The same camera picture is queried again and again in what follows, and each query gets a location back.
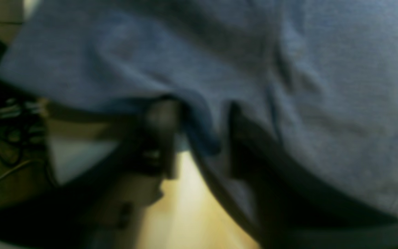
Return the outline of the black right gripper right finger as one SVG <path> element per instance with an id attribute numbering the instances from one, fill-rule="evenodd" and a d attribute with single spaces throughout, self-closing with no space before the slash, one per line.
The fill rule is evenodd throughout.
<path id="1" fill-rule="evenodd" d="M 372 208 L 301 166 L 239 105 L 229 112 L 231 175 L 248 184 L 268 249 L 398 249 L 398 216 Z"/>

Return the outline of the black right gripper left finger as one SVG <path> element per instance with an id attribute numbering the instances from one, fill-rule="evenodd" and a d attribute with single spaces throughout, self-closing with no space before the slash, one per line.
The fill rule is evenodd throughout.
<path id="1" fill-rule="evenodd" d="M 110 154 L 64 185 L 0 208 L 0 241 L 30 249 L 112 249 L 128 227 L 133 205 L 120 201 L 119 184 L 131 172 L 175 179 L 176 132 L 182 104 L 157 101 L 126 131 Z"/>

